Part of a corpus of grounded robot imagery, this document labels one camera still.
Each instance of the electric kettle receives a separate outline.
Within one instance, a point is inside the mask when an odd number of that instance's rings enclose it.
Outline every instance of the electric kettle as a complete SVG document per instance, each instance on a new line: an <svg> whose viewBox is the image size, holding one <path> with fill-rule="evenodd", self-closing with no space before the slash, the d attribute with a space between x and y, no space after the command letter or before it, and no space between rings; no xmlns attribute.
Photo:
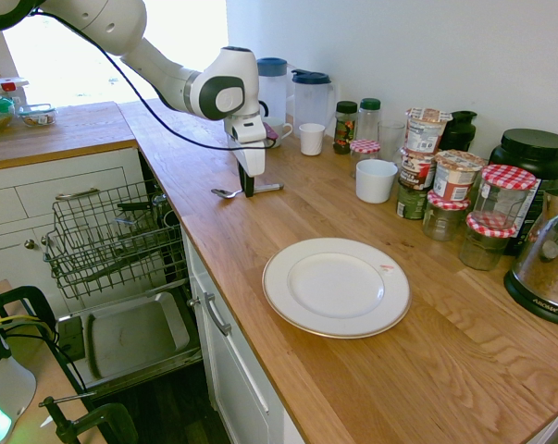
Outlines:
<svg viewBox="0 0 558 444"><path fill-rule="evenodd" d="M544 191L542 198L541 215L504 286L531 313L558 324L558 189Z"/></svg>

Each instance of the kettle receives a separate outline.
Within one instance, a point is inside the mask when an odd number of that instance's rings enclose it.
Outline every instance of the kettle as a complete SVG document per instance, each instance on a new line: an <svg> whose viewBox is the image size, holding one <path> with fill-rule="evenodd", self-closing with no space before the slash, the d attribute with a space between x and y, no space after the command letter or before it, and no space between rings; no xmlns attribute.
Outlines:
<svg viewBox="0 0 558 444"><path fill-rule="evenodd" d="M327 127L334 116L334 88L328 74L294 69L293 133L300 137L304 123L319 123Z"/></svg>
<svg viewBox="0 0 558 444"><path fill-rule="evenodd" d="M545 190L542 198L541 215L504 285L520 305L558 324L558 189Z"/></svg>

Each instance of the cabinet handle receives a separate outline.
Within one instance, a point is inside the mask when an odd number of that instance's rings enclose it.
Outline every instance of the cabinet handle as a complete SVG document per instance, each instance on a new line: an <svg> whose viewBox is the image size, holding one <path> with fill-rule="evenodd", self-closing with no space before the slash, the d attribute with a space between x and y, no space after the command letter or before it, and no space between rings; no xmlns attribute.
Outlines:
<svg viewBox="0 0 558 444"><path fill-rule="evenodd" d="M223 333L223 336L228 336L229 333L231 332L231 324L225 324L222 320L220 320L215 315L215 312L213 312L213 305L211 304L211 302L214 300L215 300L215 295L213 293L205 293L206 310L211 316L211 319L213 319L213 322L215 323L219 331Z"/></svg>
<svg viewBox="0 0 558 444"><path fill-rule="evenodd" d="M97 188L90 188L88 191L74 192L73 194L58 194L55 199L58 201L70 201L71 199L79 199L80 197L90 196L100 192Z"/></svg>

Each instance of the red gingham lid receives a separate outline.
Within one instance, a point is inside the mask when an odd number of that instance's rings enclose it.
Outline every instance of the red gingham lid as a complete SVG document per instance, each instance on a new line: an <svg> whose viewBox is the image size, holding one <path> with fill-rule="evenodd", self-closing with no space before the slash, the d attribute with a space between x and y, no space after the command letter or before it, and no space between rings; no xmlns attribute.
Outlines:
<svg viewBox="0 0 558 444"><path fill-rule="evenodd" d="M524 169L510 165L488 165L482 169L482 178L495 187L506 190L530 190L536 177Z"/></svg>
<svg viewBox="0 0 558 444"><path fill-rule="evenodd" d="M510 238L517 232L517 226L513 225L507 229L489 228L485 225L480 225L470 213L465 219L466 224L473 229L476 233L482 234L488 238Z"/></svg>
<svg viewBox="0 0 558 444"><path fill-rule="evenodd" d="M442 197L439 197L433 190L428 192L427 199L433 205L444 210L465 210L470 205L470 201L468 199L464 199L462 201L446 201Z"/></svg>
<svg viewBox="0 0 558 444"><path fill-rule="evenodd" d="M367 139L358 139L351 142L351 150L355 151L356 153L376 153L377 151L379 151L379 148L381 148L379 146L379 143L375 141L369 141Z"/></svg>

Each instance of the wire rack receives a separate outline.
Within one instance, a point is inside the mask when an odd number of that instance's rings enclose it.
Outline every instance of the wire rack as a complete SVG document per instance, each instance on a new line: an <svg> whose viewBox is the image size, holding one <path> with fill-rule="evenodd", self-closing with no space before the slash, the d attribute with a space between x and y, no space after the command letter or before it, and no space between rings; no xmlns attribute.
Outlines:
<svg viewBox="0 0 558 444"><path fill-rule="evenodd" d="M146 181L53 204L44 260L65 297L186 278L180 224L164 223L173 212L161 197L156 184Z"/></svg>

